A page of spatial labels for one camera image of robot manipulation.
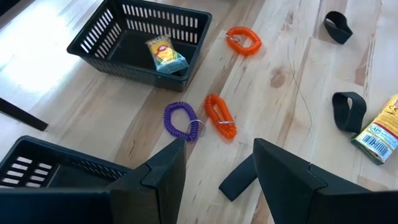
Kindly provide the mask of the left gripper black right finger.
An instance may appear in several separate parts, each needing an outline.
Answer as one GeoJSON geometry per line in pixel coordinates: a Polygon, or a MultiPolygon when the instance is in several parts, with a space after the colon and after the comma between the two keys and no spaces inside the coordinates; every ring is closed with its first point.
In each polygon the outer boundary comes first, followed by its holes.
{"type": "Polygon", "coordinates": [[[398,224],[398,190],[365,189],[261,138],[253,158],[275,224],[398,224]]]}

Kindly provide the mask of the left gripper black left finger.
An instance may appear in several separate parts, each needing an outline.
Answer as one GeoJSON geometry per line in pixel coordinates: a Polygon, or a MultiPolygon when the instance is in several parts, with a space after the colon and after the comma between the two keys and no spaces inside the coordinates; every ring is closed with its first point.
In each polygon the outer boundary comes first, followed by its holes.
{"type": "Polygon", "coordinates": [[[105,187],[0,188],[0,224],[176,224],[185,176],[176,139],[105,187]]]}

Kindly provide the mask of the black wide rubber band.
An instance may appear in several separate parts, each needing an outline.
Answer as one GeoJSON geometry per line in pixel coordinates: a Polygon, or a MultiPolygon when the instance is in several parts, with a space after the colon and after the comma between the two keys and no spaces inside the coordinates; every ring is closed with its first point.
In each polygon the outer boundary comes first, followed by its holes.
{"type": "Polygon", "coordinates": [[[231,202],[238,198],[257,179],[254,158],[251,154],[240,163],[219,186],[219,190],[231,202]]]}
{"type": "Polygon", "coordinates": [[[361,131],[367,110],[362,96],[352,91],[336,92],[332,97],[332,106],[334,121],[338,129],[351,133],[361,131]]]}
{"type": "Polygon", "coordinates": [[[323,25],[329,36],[339,44],[344,44],[353,35],[347,18],[338,11],[328,12],[323,20],[323,25]]]}

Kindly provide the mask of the purple spiral coil wristband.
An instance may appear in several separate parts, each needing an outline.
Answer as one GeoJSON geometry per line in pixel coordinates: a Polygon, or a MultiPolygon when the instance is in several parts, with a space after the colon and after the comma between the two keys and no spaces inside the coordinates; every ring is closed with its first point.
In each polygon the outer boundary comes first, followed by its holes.
{"type": "Polygon", "coordinates": [[[184,101],[173,102],[165,107],[163,123],[170,135],[176,138],[184,138],[186,141],[195,141],[196,139],[202,138],[206,132],[206,124],[198,119],[194,109],[184,101]],[[184,110],[188,115],[190,119],[189,132],[183,132],[172,124],[172,113],[177,110],[184,110]]]}

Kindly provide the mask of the orange spiral coil wristband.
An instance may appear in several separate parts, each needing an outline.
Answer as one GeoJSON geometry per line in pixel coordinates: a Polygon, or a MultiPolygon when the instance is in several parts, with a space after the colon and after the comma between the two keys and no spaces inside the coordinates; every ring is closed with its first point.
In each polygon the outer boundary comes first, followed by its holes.
{"type": "Polygon", "coordinates": [[[230,28],[226,33],[226,41],[235,52],[242,55],[254,55],[262,46],[261,39],[253,30],[241,26],[230,28]],[[251,40],[249,47],[240,44],[239,37],[242,35],[251,40]]]}
{"type": "Polygon", "coordinates": [[[233,139],[237,135],[237,127],[227,104],[217,94],[210,94],[205,98],[204,108],[217,131],[226,139],[233,139]]]}

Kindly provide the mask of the yellow crayon box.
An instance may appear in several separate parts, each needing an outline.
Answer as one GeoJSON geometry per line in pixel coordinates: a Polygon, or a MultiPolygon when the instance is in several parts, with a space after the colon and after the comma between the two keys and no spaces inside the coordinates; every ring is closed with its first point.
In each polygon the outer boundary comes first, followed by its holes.
{"type": "Polygon", "coordinates": [[[398,149],[398,94],[351,143],[376,165],[382,165],[398,149]]]}
{"type": "Polygon", "coordinates": [[[175,50],[169,36],[158,36],[148,40],[146,45],[158,72],[171,74],[188,67],[186,58],[175,50]]]}

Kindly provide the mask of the black slatted plastic basket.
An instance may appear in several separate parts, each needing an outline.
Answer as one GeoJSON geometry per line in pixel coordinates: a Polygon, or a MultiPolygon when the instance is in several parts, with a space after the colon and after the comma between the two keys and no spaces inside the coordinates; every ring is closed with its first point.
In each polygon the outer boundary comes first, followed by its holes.
{"type": "Polygon", "coordinates": [[[0,188],[105,187],[131,169],[32,136],[0,161],[0,188]]]}
{"type": "Polygon", "coordinates": [[[172,91],[186,90],[212,15],[143,0],[104,0],[67,48],[100,72],[172,91]],[[188,67],[160,73],[146,45],[167,35],[188,67]]]}

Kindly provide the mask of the wooden shelf black metal legs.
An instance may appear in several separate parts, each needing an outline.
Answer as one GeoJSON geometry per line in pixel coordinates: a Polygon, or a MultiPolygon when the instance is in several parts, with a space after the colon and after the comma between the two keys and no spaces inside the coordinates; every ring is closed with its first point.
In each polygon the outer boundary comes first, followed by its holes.
{"type": "Polygon", "coordinates": [[[48,124],[39,118],[31,115],[30,113],[20,109],[12,103],[0,98],[0,112],[31,126],[32,128],[38,129],[39,131],[45,131],[48,124]]]}

